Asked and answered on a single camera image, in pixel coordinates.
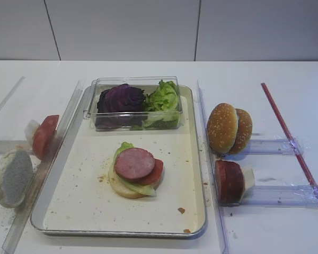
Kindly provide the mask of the purple cabbage leaves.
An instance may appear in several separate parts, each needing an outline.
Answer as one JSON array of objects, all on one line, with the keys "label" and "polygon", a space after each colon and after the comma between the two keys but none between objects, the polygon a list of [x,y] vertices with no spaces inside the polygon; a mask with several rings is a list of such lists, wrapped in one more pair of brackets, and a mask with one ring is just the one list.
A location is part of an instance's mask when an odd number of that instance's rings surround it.
[{"label": "purple cabbage leaves", "polygon": [[[97,102],[98,113],[142,112],[145,100],[144,91],[140,88],[122,84],[101,92]],[[116,129],[121,126],[140,126],[143,117],[117,116],[98,117],[95,126],[99,129]]]}]

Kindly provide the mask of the lettuce leaf on bun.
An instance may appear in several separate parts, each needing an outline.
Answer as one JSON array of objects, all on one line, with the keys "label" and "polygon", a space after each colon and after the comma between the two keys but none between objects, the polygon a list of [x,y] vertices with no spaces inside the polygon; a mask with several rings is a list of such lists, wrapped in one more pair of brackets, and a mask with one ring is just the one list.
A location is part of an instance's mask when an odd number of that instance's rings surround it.
[{"label": "lettuce leaf on bun", "polygon": [[144,196],[155,196],[156,192],[155,192],[155,188],[152,185],[140,185],[140,184],[136,184],[136,183],[131,183],[128,182],[127,180],[124,180],[123,178],[119,177],[116,172],[114,171],[114,165],[116,163],[116,159],[117,157],[125,150],[133,148],[134,145],[132,143],[128,143],[128,142],[123,142],[121,144],[121,146],[116,150],[114,157],[113,157],[113,161],[112,161],[112,165],[109,169],[109,173],[108,173],[108,177],[109,177],[109,181],[110,184],[112,186],[112,188],[114,189],[114,187],[116,187],[116,184],[119,185],[123,185],[123,188],[127,189],[127,193],[129,194],[129,192],[133,192],[136,193],[136,197],[129,196],[129,195],[123,195],[123,192],[117,192],[118,195],[121,195],[123,197],[126,198],[140,198],[140,197],[144,197]]}]

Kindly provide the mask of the stacked meat patties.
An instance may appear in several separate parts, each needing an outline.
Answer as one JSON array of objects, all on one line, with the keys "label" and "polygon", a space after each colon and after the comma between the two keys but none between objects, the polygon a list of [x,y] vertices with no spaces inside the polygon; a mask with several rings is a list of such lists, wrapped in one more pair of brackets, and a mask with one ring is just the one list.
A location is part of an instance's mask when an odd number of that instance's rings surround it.
[{"label": "stacked meat patties", "polygon": [[232,161],[216,160],[215,177],[221,204],[239,203],[244,192],[244,176],[239,164]]}]

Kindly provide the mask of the white tomato pusher block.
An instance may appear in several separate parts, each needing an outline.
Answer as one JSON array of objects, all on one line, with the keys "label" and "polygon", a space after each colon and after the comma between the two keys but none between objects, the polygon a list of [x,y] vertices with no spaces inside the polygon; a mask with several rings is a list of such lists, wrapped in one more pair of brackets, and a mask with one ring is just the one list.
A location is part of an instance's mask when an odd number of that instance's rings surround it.
[{"label": "white tomato pusher block", "polygon": [[24,129],[26,140],[30,146],[33,146],[34,135],[39,127],[40,124],[37,121],[31,120]]}]

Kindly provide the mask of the pink sausage slice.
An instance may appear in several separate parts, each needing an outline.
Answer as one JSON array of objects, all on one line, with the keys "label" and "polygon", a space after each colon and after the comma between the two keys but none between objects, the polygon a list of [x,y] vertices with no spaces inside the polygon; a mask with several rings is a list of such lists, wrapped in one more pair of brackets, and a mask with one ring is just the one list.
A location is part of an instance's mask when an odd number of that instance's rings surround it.
[{"label": "pink sausage slice", "polygon": [[129,148],[121,152],[114,163],[116,174],[134,182],[149,175],[155,166],[154,156],[142,148]]}]

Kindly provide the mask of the front sesame bun top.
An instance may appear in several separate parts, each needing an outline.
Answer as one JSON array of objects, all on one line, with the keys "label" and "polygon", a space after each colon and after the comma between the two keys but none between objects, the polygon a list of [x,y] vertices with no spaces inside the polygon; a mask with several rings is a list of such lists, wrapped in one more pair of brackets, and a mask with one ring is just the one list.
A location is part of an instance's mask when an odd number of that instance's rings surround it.
[{"label": "front sesame bun top", "polygon": [[227,103],[218,104],[207,122],[210,147],[218,153],[228,153],[235,143],[238,130],[236,109]]}]

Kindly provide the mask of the sesame bun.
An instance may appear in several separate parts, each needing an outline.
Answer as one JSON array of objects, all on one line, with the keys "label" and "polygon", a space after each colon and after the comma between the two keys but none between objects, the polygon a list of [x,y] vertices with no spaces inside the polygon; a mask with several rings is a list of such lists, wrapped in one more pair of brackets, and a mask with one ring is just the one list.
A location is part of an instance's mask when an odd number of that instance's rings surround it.
[{"label": "sesame bun", "polygon": [[252,119],[250,114],[243,109],[236,109],[238,117],[238,130],[234,145],[231,147],[229,154],[241,152],[249,143],[252,135]]},{"label": "sesame bun", "polygon": [[238,130],[236,109],[227,103],[218,104],[207,122],[210,147],[218,153],[228,153],[235,143]]}]

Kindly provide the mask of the bottom bun on tray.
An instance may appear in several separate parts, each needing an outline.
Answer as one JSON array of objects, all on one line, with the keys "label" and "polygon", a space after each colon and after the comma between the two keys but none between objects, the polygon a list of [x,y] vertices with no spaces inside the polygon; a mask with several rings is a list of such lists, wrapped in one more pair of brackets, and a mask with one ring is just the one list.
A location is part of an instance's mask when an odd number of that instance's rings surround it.
[{"label": "bottom bun on tray", "polygon": [[136,193],[133,193],[133,192],[129,192],[129,194],[127,193],[127,189],[125,189],[125,188],[123,188],[123,185],[119,185],[119,184],[116,184],[116,187],[114,187],[114,189],[113,189],[115,192],[117,191],[117,192],[120,192],[120,193],[122,193],[123,192],[123,195],[129,195],[129,196],[134,196],[134,197],[136,197]]}]

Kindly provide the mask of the rear sesame bun top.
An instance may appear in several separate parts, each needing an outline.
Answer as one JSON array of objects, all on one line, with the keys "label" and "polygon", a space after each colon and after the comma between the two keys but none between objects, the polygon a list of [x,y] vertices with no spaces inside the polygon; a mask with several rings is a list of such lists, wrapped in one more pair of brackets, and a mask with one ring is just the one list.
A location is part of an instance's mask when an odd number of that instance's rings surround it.
[{"label": "rear sesame bun top", "polygon": [[243,109],[236,109],[238,117],[238,130],[234,145],[231,147],[229,154],[241,152],[249,143],[252,135],[252,119],[250,114]]}]

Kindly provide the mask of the clear bun track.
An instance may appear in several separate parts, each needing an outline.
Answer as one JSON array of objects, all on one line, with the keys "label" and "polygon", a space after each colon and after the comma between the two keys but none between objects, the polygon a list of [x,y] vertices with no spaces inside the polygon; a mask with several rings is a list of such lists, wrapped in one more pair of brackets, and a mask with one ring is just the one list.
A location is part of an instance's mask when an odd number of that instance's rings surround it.
[{"label": "clear bun track", "polygon": [[302,155],[303,148],[296,139],[250,140],[241,152],[245,155]]}]

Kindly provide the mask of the clear patty track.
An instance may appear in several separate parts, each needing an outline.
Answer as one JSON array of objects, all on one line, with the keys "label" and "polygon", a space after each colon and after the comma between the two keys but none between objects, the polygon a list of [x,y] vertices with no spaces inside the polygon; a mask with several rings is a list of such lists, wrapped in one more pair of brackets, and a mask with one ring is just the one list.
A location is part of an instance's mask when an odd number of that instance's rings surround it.
[{"label": "clear patty track", "polygon": [[318,185],[254,186],[244,194],[240,205],[318,208]]}]

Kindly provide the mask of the upright bun bottom halves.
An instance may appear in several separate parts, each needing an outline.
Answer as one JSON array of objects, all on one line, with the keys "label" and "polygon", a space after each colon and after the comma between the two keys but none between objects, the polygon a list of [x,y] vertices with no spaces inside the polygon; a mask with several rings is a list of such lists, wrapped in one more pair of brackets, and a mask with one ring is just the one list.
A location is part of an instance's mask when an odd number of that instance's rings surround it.
[{"label": "upright bun bottom halves", "polygon": [[33,177],[29,154],[23,149],[13,149],[0,159],[0,205],[18,207],[24,200]]}]

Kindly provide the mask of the red plastic strip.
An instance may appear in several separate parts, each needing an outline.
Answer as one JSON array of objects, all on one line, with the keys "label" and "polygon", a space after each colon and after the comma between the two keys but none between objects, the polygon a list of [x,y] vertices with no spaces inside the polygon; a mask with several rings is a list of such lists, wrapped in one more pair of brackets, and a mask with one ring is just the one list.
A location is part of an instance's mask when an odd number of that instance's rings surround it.
[{"label": "red plastic strip", "polygon": [[309,169],[309,167],[307,166],[306,162],[305,162],[305,159],[303,158],[300,150],[299,150],[299,145],[297,144],[297,142],[295,141],[294,137],[292,136],[291,132],[289,131],[288,127],[287,127],[287,124],[285,123],[275,101],[273,100],[268,88],[267,88],[267,85],[265,83],[261,83],[261,87],[275,113],[275,116],[286,136],[286,138],[288,139],[289,143],[290,143],[290,146],[292,147],[293,149],[293,152],[298,160],[298,163],[308,181],[308,183],[313,187],[313,192],[315,194],[315,197],[317,198],[318,200],[318,184],[316,183],[314,177],[312,176],[312,173]]}]

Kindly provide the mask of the left long clear rail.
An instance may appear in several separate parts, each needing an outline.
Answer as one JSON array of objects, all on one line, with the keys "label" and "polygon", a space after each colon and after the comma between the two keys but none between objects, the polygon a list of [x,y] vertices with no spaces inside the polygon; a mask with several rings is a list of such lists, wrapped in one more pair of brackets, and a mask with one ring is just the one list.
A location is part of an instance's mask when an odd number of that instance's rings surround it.
[{"label": "left long clear rail", "polygon": [[63,116],[57,126],[56,134],[52,142],[50,143],[47,156],[38,167],[38,170],[36,171],[32,179],[30,187],[28,188],[26,194],[27,196],[24,202],[19,208],[16,209],[16,216],[2,245],[2,253],[14,253],[16,250],[24,227],[27,223],[27,220],[29,219],[32,208],[42,188],[43,182],[45,181],[48,175],[48,171],[52,163],[54,162],[55,157],[64,140],[64,136],[67,132],[68,126],[76,109],[76,105],[80,100],[82,90],[82,82],[78,81],[68,102],[68,105],[63,113]]}]

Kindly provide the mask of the far left clear rail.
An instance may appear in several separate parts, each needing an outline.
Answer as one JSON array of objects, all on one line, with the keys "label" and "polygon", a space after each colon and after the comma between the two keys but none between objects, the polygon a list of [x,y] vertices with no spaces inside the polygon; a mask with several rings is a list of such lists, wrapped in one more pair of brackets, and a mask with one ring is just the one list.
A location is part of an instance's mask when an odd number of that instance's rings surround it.
[{"label": "far left clear rail", "polygon": [[20,79],[16,82],[16,84],[12,87],[12,89],[7,93],[7,95],[0,102],[0,111],[8,102],[8,100],[12,97],[12,95],[16,92],[16,90],[20,87],[20,85],[25,80],[25,76],[21,76]]}]

